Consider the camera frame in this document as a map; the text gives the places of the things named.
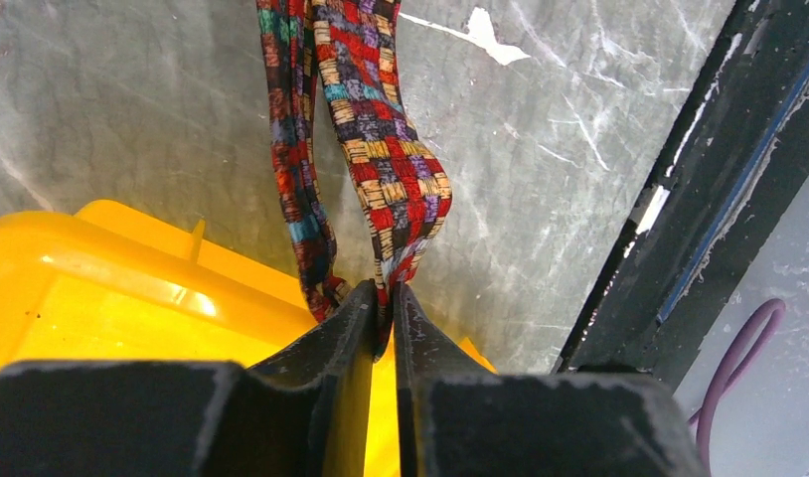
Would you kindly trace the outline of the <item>multicolour patterned necktie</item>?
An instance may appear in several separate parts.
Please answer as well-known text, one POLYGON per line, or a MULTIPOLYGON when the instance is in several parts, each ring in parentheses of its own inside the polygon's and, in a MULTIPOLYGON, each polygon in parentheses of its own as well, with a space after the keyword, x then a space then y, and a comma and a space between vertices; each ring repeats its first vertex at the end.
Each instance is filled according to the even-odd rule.
POLYGON ((350 285, 334 270, 337 242, 313 157, 323 94, 374 252, 376 351, 392 333, 392 295, 413 279, 452 204, 440 161, 405 114, 396 53, 397 1, 260 1, 270 149, 279 204, 306 304, 324 321, 350 285))

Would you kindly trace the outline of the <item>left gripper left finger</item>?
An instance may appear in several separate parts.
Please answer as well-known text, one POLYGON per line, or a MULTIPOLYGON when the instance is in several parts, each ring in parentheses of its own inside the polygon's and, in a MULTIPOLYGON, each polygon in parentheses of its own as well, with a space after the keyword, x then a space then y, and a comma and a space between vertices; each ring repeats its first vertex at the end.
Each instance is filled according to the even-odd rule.
POLYGON ((378 299, 359 283, 273 356, 0 371, 0 476, 360 476, 378 299))

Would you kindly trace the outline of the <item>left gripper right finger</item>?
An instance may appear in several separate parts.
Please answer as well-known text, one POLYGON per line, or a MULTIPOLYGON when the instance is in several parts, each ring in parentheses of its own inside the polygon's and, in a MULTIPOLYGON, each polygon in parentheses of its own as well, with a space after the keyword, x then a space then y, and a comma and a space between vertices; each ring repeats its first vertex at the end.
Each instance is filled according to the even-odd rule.
POLYGON ((405 476, 701 476, 671 393, 639 373, 499 375, 392 295, 405 476))

